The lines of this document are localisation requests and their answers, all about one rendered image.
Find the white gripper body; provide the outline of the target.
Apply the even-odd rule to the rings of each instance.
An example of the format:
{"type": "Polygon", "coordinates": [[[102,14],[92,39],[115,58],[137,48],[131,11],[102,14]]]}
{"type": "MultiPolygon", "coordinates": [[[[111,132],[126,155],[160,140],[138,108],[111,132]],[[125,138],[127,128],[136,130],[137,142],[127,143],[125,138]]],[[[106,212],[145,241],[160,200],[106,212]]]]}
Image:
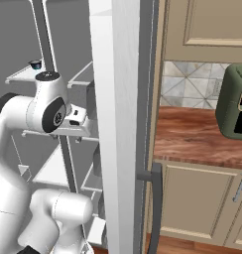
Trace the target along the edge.
{"type": "Polygon", "coordinates": [[[65,136],[89,137],[91,135],[91,130],[92,122],[88,118],[86,118],[83,124],[78,125],[75,125],[71,121],[67,121],[55,131],[55,134],[65,136]]]}

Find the white glass fridge shelf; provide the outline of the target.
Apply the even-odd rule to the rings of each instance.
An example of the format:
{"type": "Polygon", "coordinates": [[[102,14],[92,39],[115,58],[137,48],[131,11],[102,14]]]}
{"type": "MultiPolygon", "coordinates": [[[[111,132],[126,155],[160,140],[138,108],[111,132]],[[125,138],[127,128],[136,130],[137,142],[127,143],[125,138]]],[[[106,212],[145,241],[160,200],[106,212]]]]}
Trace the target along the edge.
{"type": "Polygon", "coordinates": [[[68,187],[68,181],[60,145],[57,145],[40,171],[34,177],[33,182],[57,185],[64,188],[68,187]]]}
{"type": "Polygon", "coordinates": [[[93,166],[90,166],[80,189],[82,191],[102,192],[102,178],[94,174],[93,166]]]}
{"type": "Polygon", "coordinates": [[[68,88],[74,85],[89,85],[93,81],[93,63],[88,63],[67,84],[68,88]]]}
{"type": "Polygon", "coordinates": [[[94,217],[87,235],[87,241],[95,246],[106,245],[106,221],[100,217],[94,217]]]}
{"type": "Polygon", "coordinates": [[[20,69],[19,71],[8,76],[5,82],[10,83],[13,81],[34,81],[35,76],[42,71],[45,71],[44,66],[42,66],[40,69],[33,69],[30,65],[27,65],[23,69],[20,69]]]}

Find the white and grey fridge door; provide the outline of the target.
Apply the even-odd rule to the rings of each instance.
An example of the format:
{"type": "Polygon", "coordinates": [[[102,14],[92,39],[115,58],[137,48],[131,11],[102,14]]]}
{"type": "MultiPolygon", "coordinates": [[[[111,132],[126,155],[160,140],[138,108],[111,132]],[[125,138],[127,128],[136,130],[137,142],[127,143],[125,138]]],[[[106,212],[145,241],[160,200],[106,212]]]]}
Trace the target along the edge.
{"type": "Polygon", "coordinates": [[[89,0],[108,254],[144,254],[160,0],[89,0]]]}

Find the dark grey door bin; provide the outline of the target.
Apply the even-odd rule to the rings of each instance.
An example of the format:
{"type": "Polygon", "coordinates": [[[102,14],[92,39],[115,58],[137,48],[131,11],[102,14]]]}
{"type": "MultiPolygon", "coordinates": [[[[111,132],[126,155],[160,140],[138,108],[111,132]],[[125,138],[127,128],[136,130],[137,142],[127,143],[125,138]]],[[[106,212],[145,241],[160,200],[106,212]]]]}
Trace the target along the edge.
{"type": "Polygon", "coordinates": [[[86,89],[86,111],[89,119],[96,119],[95,85],[92,81],[86,89]]]}
{"type": "Polygon", "coordinates": [[[93,173],[97,177],[101,177],[101,158],[99,144],[97,145],[93,153],[93,173]]]}

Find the beige base cupboard door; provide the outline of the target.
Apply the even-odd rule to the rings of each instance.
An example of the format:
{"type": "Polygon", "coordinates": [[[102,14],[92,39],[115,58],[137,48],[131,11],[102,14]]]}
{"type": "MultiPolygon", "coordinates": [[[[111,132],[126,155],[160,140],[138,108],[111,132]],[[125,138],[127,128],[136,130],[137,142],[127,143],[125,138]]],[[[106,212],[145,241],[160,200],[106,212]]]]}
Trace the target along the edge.
{"type": "Polygon", "coordinates": [[[237,201],[237,210],[224,241],[224,246],[242,250],[242,192],[237,201]]]}
{"type": "Polygon", "coordinates": [[[242,171],[180,162],[163,162],[161,234],[223,245],[237,202],[232,200],[242,171]]]}

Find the green toaster oven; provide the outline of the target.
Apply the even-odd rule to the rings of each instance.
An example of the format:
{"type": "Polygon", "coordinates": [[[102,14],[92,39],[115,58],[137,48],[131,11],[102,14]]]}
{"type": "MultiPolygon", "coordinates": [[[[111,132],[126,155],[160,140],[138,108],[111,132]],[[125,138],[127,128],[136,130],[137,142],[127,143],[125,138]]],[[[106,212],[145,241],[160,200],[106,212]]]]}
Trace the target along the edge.
{"type": "Polygon", "coordinates": [[[225,70],[215,117],[223,136],[242,140],[242,63],[232,63],[225,70]]]}

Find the grey wall socket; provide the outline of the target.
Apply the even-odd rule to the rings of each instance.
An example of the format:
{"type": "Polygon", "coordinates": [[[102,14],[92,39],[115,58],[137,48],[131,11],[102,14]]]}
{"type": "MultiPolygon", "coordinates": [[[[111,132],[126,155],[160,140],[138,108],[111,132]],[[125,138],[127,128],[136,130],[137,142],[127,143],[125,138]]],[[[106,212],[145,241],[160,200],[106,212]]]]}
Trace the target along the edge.
{"type": "Polygon", "coordinates": [[[221,85],[222,85],[222,79],[216,79],[212,96],[219,96],[220,90],[221,90],[221,85]]]}

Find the beige wall cupboard door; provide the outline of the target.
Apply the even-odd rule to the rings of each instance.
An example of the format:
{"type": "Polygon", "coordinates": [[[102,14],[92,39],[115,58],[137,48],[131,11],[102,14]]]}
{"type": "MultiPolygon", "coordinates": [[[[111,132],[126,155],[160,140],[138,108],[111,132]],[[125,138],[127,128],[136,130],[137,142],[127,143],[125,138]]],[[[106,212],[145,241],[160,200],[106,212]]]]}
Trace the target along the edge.
{"type": "Polygon", "coordinates": [[[170,0],[165,59],[242,63],[242,0],[170,0]]]}

